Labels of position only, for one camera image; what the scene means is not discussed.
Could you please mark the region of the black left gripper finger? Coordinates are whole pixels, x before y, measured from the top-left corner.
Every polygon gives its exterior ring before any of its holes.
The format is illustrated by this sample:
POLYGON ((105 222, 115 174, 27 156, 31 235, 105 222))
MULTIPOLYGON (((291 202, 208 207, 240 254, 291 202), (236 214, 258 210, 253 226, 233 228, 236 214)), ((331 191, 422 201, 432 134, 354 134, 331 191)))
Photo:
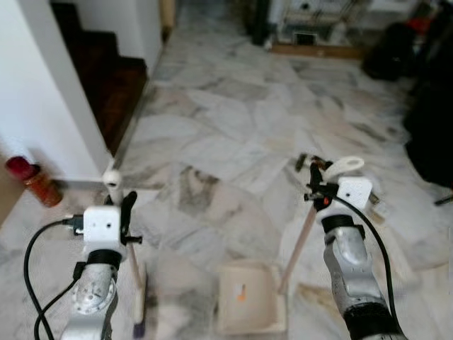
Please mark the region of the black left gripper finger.
POLYGON ((130 191, 124 195, 120 204, 120 236, 128 237, 130 235, 130 223, 132 223, 132 209, 138 200, 138 193, 130 191))

